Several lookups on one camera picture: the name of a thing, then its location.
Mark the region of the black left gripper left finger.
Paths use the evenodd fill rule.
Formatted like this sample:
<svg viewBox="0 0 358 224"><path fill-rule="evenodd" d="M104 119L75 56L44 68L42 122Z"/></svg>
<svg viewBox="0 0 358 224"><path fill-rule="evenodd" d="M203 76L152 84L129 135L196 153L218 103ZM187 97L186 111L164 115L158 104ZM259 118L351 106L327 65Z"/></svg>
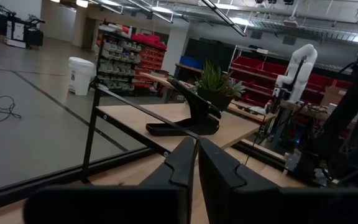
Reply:
<svg viewBox="0 0 358 224"><path fill-rule="evenodd" d="M195 158L194 140L186 137L139 185L187 188L193 181Z"/></svg>

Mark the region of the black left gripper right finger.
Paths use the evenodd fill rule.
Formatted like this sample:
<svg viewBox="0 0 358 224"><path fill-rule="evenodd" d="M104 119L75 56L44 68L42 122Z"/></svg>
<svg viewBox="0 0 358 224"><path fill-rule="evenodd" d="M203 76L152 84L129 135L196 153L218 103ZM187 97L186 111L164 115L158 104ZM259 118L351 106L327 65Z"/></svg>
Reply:
<svg viewBox="0 0 358 224"><path fill-rule="evenodd" d="M198 168L209 224L277 224L278 185L206 138Z"/></svg>

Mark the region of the black stapler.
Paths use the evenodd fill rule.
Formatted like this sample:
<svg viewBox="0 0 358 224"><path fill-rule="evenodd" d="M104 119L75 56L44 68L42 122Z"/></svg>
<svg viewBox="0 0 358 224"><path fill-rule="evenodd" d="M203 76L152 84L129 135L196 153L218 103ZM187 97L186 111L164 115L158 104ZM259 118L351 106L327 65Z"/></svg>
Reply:
<svg viewBox="0 0 358 224"><path fill-rule="evenodd" d="M168 78L167 81L182 93L188 102L190 117L181 121L168 123L147 123L146 130L153 136L186 136L190 133L195 135L212 135L219 129L221 111L209 101L193 93L179 80Z"/></svg>

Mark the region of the wooden background table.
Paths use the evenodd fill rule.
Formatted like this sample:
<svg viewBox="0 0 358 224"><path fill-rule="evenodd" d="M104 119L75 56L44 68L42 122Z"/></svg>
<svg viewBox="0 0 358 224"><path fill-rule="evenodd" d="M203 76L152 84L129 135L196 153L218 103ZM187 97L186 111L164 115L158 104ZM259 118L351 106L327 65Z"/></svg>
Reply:
<svg viewBox="0 0 358 224"><path fill-rule="evenodd" d="M167 78L163 77L156 77L149 73L140 72L140 77L149 78L153 82L158 82L162 84L164 87L166 87L168 90L174 90L175 88L167 81ZM240 101L234 101L232 100L229 106L227 107L227 110L231 113L240 114L248 119L254 120L259 123L265 123L267 121L270 121L276 117L275 114L269 113L269 114L257 114L255 111L250 110L251 105L242 103Z"/></svg>

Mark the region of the potted succulent plant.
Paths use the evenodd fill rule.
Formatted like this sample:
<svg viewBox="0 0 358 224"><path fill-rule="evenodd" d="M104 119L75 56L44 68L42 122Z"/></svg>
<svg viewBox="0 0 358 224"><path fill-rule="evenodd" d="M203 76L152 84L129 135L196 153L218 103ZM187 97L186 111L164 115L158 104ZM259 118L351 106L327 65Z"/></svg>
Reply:
<svg viewBox="0 0 358 224"><path fill-rule="evenodd" d="M225 111L234 98L239 98L245 92L241 81L237 82L221 67L206 60L200 78L193 87L198 96L209 101L220 111Z"/></svg>

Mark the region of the blue bin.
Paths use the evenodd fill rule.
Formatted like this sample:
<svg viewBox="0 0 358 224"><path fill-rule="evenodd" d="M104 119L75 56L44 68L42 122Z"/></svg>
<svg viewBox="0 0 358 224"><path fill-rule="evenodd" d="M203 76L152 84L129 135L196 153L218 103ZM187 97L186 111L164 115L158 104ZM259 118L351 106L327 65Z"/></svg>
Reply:
<svg viewBox="0 0 358 224"><path fill-rule="evenodd" d="M203 68L203 62L201 60L191 58L191 57L188 57L188 56L181 56L179 64L187 66L187 67L196 68L196 69L202 69Z"/></svg>

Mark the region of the grey and red bin shelving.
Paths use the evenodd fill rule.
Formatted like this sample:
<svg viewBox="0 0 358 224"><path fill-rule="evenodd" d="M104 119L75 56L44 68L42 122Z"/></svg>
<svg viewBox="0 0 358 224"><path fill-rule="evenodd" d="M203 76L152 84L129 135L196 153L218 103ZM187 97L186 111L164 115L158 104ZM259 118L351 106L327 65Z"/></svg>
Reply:
<svg viewBox="0 0 358 224"><path fill-rule="evenodd" d="M94 45L96 76L90 86L118 93L156 93L158 85L142 73L159 71L167 46L152 34L135 34L132 27L101 24Z"/></svg>

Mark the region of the red bin storage rack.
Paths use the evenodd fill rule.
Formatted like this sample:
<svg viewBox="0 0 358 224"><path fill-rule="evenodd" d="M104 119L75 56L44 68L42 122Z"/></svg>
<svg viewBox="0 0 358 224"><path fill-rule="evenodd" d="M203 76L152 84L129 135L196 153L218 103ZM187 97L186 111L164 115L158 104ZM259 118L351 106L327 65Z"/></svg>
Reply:
<svg viewBox="0 0 358 224"><path fill-rule="evenodd" d="M274 53L260 54L254 49L235 46L229 64L230 76L241 81L246 87L240 97L244 103L265 106L272 99L275 82L279 75L285 74L289 59ZM336 86L345 90L352 86L350 70L339 73L334 65L316 63L312 69L301 100L318 105L323 100L326 88Z"/></svg>

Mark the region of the white plastic bucket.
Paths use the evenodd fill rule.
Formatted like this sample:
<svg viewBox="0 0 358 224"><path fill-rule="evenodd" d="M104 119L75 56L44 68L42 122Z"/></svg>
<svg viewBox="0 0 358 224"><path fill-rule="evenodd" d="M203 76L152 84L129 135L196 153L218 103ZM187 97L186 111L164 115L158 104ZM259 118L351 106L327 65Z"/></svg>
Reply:
<svg viewBox="0 0 358 224"><path fill-rule="evenodd" d="M96 76L95 64L79 57L70 57L69 69L68 91L75 95L86 96L91 79Z"/></svg>

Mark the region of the cardboard box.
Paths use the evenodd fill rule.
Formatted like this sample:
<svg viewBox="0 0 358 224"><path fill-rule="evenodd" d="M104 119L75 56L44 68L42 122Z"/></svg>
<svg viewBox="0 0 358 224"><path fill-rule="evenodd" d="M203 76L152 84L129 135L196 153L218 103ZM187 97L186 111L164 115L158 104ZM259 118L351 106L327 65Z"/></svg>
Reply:
<svg viewBox="0 0 358 224"><path fill-rule="evenodd" d="M321 106L329 106L330 104L337 105L347 93L346 89L337 86L328 86L325 89L323 99L320 103Z"/></svg>

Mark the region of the black and white cart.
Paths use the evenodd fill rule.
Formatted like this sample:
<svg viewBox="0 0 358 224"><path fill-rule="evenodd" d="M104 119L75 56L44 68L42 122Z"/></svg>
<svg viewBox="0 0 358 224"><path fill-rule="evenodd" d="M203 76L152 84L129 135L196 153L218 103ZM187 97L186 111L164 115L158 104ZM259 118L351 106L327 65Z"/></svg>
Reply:
<svg viewBox="0 0 358 224"><path fill-rule="evenodd" d="M44 33L39 24L45 21L33 14L27 20L0 4L0 37L6 45L22 49L38 49L44 44Z"/></svg>

